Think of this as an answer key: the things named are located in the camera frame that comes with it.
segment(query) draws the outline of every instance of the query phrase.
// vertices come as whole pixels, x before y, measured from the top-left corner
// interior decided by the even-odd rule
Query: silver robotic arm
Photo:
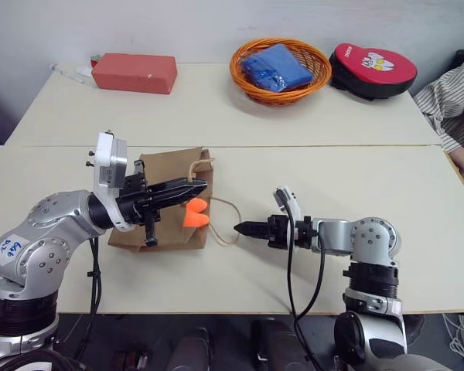
[[[13,357],[51,346],[58,325],[57,292],[81,243],[116,227],[146,228],[146,244],[158,243],[159,210],[192,199],[206,182],[173,179],[147,185],[142,161],[125,176],[127,145],[100,133],[94,191],[60,192],[34,205],[26,219],[0,237],[0,366]]]
[[[409,355],[402,303],[397,298],[400,248],[395,228],[386,220],[369,217],[355,222],[312,219],[303,216],[295,194],[288,187],[274,192],[281,211],[294,222],[296,248],[315,253],[350,256],[343,275],[350,279],[343,294],[346,312],[335,324],[339,369],[357,371],[448,370],[431,359]],[[268,240],[268,246],[288,249],[291,224],[286,215],[272,215],[266,223],[242,222],[239,233]]]

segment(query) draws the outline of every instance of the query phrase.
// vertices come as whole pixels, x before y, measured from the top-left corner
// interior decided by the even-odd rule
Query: wicker basket
[[[309,85],[275,93],[260,89],[247,79],[242,69],[242,59],[278,43],[284,44],[303,66],[313,72],[315,77]],[[295,103],[314,91],[321,89],[332,76],[332,67],[328,58],[322,52],[302,41],[271,38],[254,40],[242,46],[232,56],[230,73],[235,83],[252,99],[270,106],[285,106]]]

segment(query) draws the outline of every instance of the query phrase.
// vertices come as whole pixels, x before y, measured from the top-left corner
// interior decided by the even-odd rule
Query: person
[[[464,178],[464,63],[426,86],[415,102]]]

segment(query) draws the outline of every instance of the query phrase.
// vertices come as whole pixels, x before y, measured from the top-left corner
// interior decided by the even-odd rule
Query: paper bag
[[[145,174],[148,184],[155,184],[171,179],[187,177],[190,165],[201,159],[210,158],[207,149],[192,148],[183,151],[141,155],[145,163]],[[208,208],[203,212],[210,216],[210,200],[213,193],[213,166],[210,163],[199,164],[194,168],[196,178],[208,182],[208,188],[198,197],[208,202]],[[202,249],[206,243],[208,226],[200,228],[183,227],[186,208],[182,205],[171,206],[160,210],[162,219],[155,224],[155,235],[158,245],[145,245],[145,227],[137,226],[129,232],[122,233],[112,230],[108,244],[122,249],[139,251],[168,251]]]

